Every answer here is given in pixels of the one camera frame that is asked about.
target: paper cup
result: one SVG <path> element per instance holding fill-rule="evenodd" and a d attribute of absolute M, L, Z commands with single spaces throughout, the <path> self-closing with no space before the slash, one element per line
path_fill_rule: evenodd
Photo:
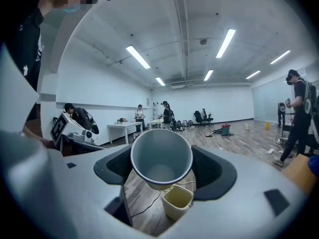
<path fill-rule="evenodd" d="M 154 129 L 135 140 L 131 162 L 151 188 L 165 190 L 189 173 L 193 155 L 184 137 L 173 131 Z"/>

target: table leg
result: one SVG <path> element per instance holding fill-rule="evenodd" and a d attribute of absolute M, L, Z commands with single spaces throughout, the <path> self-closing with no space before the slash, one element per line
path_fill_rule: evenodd
<path fill-rule="evenodd" d="M 125 143 L 129 144 L 129 139 L 128 139 L 128 128 L 126 127 L 125 129 Z"/>
<path fill-rule="evenodd" d="M 108 126 L 108 132 L 109 132 L 110 143 L 112 143 L 111 132 L 110 132 L 110 127 L 109 126 Z"/>

